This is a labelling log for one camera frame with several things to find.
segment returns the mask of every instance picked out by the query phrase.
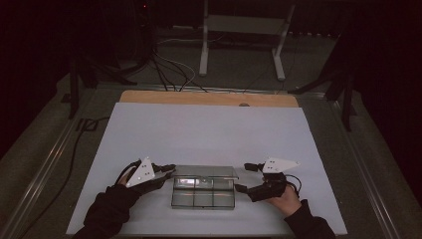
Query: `cable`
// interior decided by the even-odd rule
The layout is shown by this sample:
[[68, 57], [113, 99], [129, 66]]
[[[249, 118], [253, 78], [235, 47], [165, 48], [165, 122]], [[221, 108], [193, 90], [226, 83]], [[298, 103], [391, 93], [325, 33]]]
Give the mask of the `cable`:
[[[221, 39], [223, 39], [223, 37], [228, 37], [228, 38], [229, 38], [229, 40], [230, 40], [230, 43], [229, 43], [229, 44], [226, 44], [226, 43], [220, 43], [219, 41], [220, 41]], [[224, 35], [223, 37], [221, 37], [221, 38], [220, 38], [220, 39], [218, 39], [217, 41], [212, 42], [212, 43], [214, 43], [214, 44], [216, 44], [216, 45], [219, 45], [220, 47], [213, 47], [213, 46], [210, 44], [209, 49], [225, 49], [225, 48], [234, 48], [234, 47], [236, 46], [236, 41], [235, 41], [235, 39], [234, 39], [234, 38], [233, 38], [230, 34]]]
[[157, 63], [155, 62], [155, 59], [154, 59], [153, 57], [152, 57], [152, 62], [153, 62], [153, 63], [154, 63], [154, 65], [155, 65], [155, 70], [157, 71], [157, 74], [158, 74], [159, 80], [161, 81], [161, 83], [162, 83], [162, 85], [164, 86], [165, 90], [168, 92], [167, 85], [165, 85], [165, 82], [164, 82], [164, 80], [163, 80], [163, 79], [162, 79], [162, 77], [161, 77], [161, 72], [159, 71], [158, 66], [157, 66]]
[[266, 74], [267, 72], [268, 72], [268, 68], [272, 65], [273, 63], [270, 63], [266, 68], [265, 68], [265, 71], [263, 72], [263, 73], [261, 73], [261, 75], [258, 77], [258, 78], [256, 78], [254, 81], [252, 81], [249, 85], [248, 85], [248, 87], [246, 87], [245, 88], [245, 90], [242, 92], [242, 94], [245, 94], [246, 93], [246, 91], [248, 91], [249, 90], [249, 88], [250, 87], [252, 87], [252, 85], [254, 85], [254, 83], [256, 83], [258, 80], [260, 80], [261, 79], [261, 77], [262, 76], [264, 76], [264, 74]]
[[164, 80], [173, 87], [173, 91], [177, 92], [176, 85], [174, 85], [174, 83], [168, 80], [168, 78], [165, 76], [164, 72], [158, 67], [158, 65], [156, 67], [157, 67], [157, 71], [161, 74]]
[[[220, 39], [222, 39], [225, 35], [226, 35], [226, 34], [223, 34], [223, 35], [221, 35], [219, 38], [214, 39], [214, 40], [208, 40], [207, 42], [209, 42], [209, 43], [212, 43], [212, 42], [217, 42], [217, 41], [219, 41]], [[202, 40], [203, 40], [203, 39], [201, 39], [201, 38], [198, 38], [198, 39], [180, 39], [180, 38], [170, 38], [170, 39], [163, 40], [163, 41], [161, 41], [161, 42], [157, 42], [156, 44], [157, 44], [157, 45], [160, 45], [160, 44], [163, 44], [163, 43], [166, 43], [166, 42], [173, 42], [173, 41], [176, 41], [176, 42], [202, 42]]]
[[185, 65], [185, 64], [183, 64], [183, 63], [179, 63], [179, 62], [176, 62], [176, 61], [172, 61], [172, 60], [168, 60], [168, 59], [166, 59], [166, 58], [163, 58], [163, 57], [161, 57], [160, 55], [158, 55], [156, 52], [154, 52], [154, 54], [155, 54], [155, 56], [157, 56], [158, 58], [160, 58], [160, 59], [162, 59], [162, 60], [164, 60], [164, 61], [166, 61], [166, 62], [169, 62], [169, 63], [174, 63], [174, 64], [178, 64], [178, 65], [180, 65], [180, 66], [183, 66], [183, 67], [185, 67], [185, 68], [189, 69], [189, 70], [192, 72], [192, 74], [193, 74], [192, 78], [191, 78], [189, 81], [186, 81], [186, 82], [183, 84], [183, 86], [180, 88], [179, 92], [183, 91], [183, 89], [184, 89], [184, 88], [185, 88], [185, 87], [186, 87], [189, 83], [191, 83], [191, 82], [193, 81], [193, 79], [195, 79], [196, 74], [195, 74], [195, 71], [194, 71], [191, 67], [189, 67], [189, 66], [187, 66], [187, 65]]
[[285, 174], [285, 176], [286, 177], [292, 177], [292, 178], [294, 178], [295, 180], [297, 180], [298, 181], [298, 183], [299, 183], [299, 189], [298, 189], [298, 192], [301, 192], [301, 189], [302, 189], [302, 182], [296, 177], [296, 176], [293, 176], [293, 175], [290, 175], [290, 174]]
[[[177, 66], [176, 64], [174, 64], [174, 63], [170, 63], [171, 65], [173, 65], [174, 67], [176, 67], [178, 70], [179, 70], [179, 72], [178, 71], [176, 71], [176, 70], [174, 70], [174, 69], [172, 69], [172, 68], [169, 68], [169, 67], [167, 67], [167, 66], [165, 66], [164, 64], [161, 64], [161, 63], [159, 63], [159, 62], [157, 62], [157, 64], [158, 65], [160, 65], [160, 66], [162, 66], [162, 67], [164, 67], [164, 68], [166, 68], [166, 69], [168, 69], [168, 70], [170, 70], [170, 71], [172, 71], [172, 72], [174, 72], [174, 73], [176, 73], [176, 74], [178, 74], [178, 75], [180, 75], [180, 76], [182, 76], [182, 77], [184, 77], [184, 79], [186, 79], [186, 81], [188, 81], [189, 79], [188, 79], [188, 77], [187, 77], [187, 75], [186, 75], [186, 73], [179, 67], [179, 66]], [[205, 90], [203, 87], [201, 87], [201, 86], [199, 86], [198, 84], [196, 84], [195, 82], [191, 82], [193, 85], [195, 85], [195, 87], [197, 87], [197, 88], [199, 88], [199, 89], [201, 89], [202, 91], [204, 91], [205, 93], [208, 93], [208, 91], [207, 90]]]
[[77, 148], [78, 148], [78, 142], [81, 139], [82, 134], [87, 130], [88, 127], [92, 126], [94, 123], [97, 123], [101, 120], [109, 120], [109, 118], [95, 119], [95, 120], [87, 123], [81, 129], [81, 131], [80, 131], [80, 133], [77, 137], [77, 140], [75, 141], [75, 144], [74, 144], [74, 149], [72, 151], [72, 157], [71, 157], [71, 165], [69, 167], [68, 175], [66, 176], [66, 179], [65, 179], [63, 185], [61, 186], [59, 191], [56, 193], [56, 195], [53, 197], [53, 199], [50, 201], [50, 203], [44, 208], [44, 210], [32, 221], [32, 223], [27, 227], [27, 229], [22, 233], [22, 235], [19, 237], [19, 239], [22, 239], [28, 233], [28, 231], [38, 222], [38, 220], [40, 220], [40, 218], [44, 215], [44, 213], [46, 213], [46, 211], [53, 205], [53, 203], [57, 200], [57, 198], [59, 198], [60, 194], [62, 193], [63, 189], [65, 189], [69, 179], [71, 178], [72, 172], [74, 170], [74, 164], [75, 164], [75, 157], [76, 157], [76, 152], [77, 152]]

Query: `black sleeve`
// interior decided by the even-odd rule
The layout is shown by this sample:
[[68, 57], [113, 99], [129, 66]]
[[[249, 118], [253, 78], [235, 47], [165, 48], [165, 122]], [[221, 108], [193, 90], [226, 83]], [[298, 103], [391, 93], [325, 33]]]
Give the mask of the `black sleeve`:
[[139, 198], [139, 193], [123, 185], [108, 187], [99, 193], [84, 221], [85, 227], [74, 239], [106, 239], [116, 235], [129, 219], [129, 209]]
[[332, 239], [334, 233], [325, 219], [311, 214], [308, 201], [302, 201], [302, 207], [285, 221], [289, 224], [298, 239]]

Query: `dark background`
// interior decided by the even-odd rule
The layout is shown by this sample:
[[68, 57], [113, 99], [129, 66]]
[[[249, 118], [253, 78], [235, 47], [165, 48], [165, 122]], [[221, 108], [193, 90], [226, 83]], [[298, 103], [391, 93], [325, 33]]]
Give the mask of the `dark background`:
[[[87, 13], [96, 10], [92, 4], [101, 1], [0, 3], [0, 156], [56, 93], [56, 82], [69, 71], [70, 39], [84, 39]], [[154, 4], [160, 27], [202, 24], [201, 1]], [[213, 13], [274, 17], [279, 11], [286, 6], [275, 0], [210, 1]], [[299, 1], [290, 29], [339, 37], [327, 70], [344, 64], [352, 68], [355, 89], [420, 203], [421, 12], [418, 1]]]

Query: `wooden edge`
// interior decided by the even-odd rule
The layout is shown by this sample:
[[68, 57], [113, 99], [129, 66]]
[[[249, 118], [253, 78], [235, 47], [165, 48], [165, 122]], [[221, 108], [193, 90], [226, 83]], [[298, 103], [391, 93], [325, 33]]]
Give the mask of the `wooden edge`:
[[125, 91], [120, 97], [121, 103], [209, 105], [250, 107], [298, 108], [298, 101], [293, 96], [228, 94], [228, 93], [193, 93], [193, 92], [155, 92]]

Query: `white paper sheet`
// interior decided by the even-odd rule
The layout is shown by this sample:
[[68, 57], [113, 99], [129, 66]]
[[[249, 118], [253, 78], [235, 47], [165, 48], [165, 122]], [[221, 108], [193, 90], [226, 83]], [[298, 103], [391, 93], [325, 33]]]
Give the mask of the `white paper sheet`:
[[[335, 197], [300, 108], [249, 108], [117, 103], [81, 193], [68, 234], [83, 227], [99, 192], [112, 185], [129, 163], [149, 156], [158, 164], [234, 166], [250, 187], [262, 174], [243, 169], [268, 156], [298, 161], [285, 173], [303, 184], [313, 215], [336, 234], [346, 234]], [[277, 236], [291, 234], [283, 216], [265, 201], [236, 192], [233, 211], [171, 208], [172, 180], [142, 196], [120, 234], [154, 236]]]

